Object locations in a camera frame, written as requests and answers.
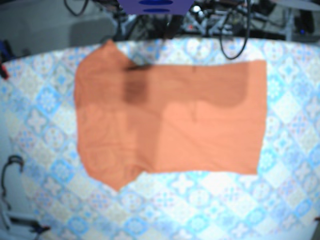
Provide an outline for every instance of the gray floor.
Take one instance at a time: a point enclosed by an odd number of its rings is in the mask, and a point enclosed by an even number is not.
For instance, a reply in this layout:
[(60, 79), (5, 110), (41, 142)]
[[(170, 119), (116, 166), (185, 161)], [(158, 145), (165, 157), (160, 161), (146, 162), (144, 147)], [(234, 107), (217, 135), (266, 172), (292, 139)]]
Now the gray floor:
[[(81, 9), (84, 0), (68, 2), (76, 11)], [(271, 18), (278, 21), (281, 17), (282, 8), (278, 6)], [(319, 13), (315, 13), (315, 19), (317, 32), (320, 33)], [(279, 31), (271, 25), (267, 25), (266, 29)], [(97, 44), (103, 37), (113, 36), (114, 33), (114, 26), (106, 14), (91, 1), (81, 17), (71, 15), (63, 0), (16, 0), (15, 4), (0, 5), (0, 39), (8, 39), (17, 56), (22, 54), (23, 49), (38, 54)]]

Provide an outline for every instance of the purple object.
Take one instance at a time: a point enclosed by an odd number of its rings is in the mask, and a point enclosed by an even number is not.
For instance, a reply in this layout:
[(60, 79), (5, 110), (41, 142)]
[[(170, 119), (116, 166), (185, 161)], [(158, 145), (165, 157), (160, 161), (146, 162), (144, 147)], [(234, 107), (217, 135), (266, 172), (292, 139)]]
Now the purple object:
[(185, 15), (194, 0), (118, 0), (118, 2), (127, 14)]

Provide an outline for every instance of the patterned tablecloth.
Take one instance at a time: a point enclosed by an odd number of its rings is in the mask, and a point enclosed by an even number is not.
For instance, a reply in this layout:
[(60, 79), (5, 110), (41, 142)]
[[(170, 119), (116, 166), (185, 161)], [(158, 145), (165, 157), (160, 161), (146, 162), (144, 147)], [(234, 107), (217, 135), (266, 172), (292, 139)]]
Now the patterned tablecloth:
[[(117, 46), (140, 64), (228, 62), (213, 39)], [(44, 239), (236, 240), (303, 228), (320, 215), (319, 47), (253, 39), (237, 59), (268, 63), (258, 175), (143, 173), (119, 193), (90, 178), (76, 151), (74, 75), (97, 47), (7, 62), (11, 78), (0, 81), (12, 149), (26, 160), (25, 193), (52, 227)]]

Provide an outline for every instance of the orange t-shirt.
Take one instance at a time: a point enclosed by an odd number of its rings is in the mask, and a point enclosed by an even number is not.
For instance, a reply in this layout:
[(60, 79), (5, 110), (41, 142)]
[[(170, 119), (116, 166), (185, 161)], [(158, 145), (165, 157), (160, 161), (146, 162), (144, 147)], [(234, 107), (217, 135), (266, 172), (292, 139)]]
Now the orange t-shirt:
[(109, 41), (76, 72), (78, 152), (115, 190), (142, 171), (255, 174), (266, 95), (264, 61), (138, 67)]

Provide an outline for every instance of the orange cloth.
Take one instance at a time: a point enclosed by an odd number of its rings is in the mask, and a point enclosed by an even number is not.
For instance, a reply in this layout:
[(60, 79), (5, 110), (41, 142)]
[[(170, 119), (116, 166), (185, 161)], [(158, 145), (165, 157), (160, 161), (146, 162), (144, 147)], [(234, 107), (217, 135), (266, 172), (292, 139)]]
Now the orange cloth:
[(264, 61), (135, 66), (109, 41), (77, 69), (77, 148), (90, 176), (119, 190), (142, 171), (256, 174)]

